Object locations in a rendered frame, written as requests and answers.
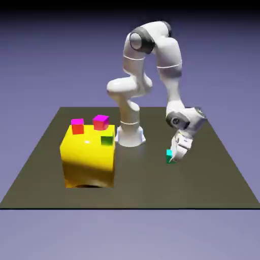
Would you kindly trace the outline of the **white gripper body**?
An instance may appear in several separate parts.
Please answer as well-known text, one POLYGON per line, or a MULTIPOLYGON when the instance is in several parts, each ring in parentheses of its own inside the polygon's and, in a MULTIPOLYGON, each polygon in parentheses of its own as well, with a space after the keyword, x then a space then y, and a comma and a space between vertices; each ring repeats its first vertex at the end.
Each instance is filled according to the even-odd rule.
POLYGON ((172 138, 171 152, 172 157, 170 161, 180 161, 191 149, 193 139, 187 138, 184 135, 175 135, 172 138))

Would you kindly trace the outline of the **small teal cube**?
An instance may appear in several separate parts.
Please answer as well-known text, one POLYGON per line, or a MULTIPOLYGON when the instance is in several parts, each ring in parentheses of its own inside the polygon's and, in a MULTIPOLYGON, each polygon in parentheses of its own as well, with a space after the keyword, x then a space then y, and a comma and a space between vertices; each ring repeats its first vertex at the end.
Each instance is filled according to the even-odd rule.
POLYGON ((171 149, 166 150, 166 162, 168 164, 174 164, 176 161, 174 159, 176 152, 172 151, 171 149))

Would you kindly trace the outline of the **small red cube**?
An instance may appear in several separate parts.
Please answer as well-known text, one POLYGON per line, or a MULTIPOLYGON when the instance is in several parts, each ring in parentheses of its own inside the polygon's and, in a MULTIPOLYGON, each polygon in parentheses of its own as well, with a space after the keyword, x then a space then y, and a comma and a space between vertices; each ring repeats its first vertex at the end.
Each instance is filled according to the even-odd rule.
POLYGON ((72 119, 71 120, 72 133, 73 135, 84 134, 84 119, 72 119))
POLYGON ((104 131, 109 126, 109 116, 107 115, 97 115, 93 118, 93 127, 96 131, 104 131))

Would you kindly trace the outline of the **large yellow box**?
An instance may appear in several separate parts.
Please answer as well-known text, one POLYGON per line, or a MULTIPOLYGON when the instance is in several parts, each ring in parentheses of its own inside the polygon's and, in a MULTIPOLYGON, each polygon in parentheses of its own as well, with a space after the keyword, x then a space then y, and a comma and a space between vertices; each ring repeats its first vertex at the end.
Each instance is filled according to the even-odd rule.
POLYGON ((114 187, 115 141, 101 145, 101 136, 115 136, 115 126, 104 131, 84 125, 84 134, 73 135, 69 126, 60 145, 60 155, 67 188, 97 186, 114 187))

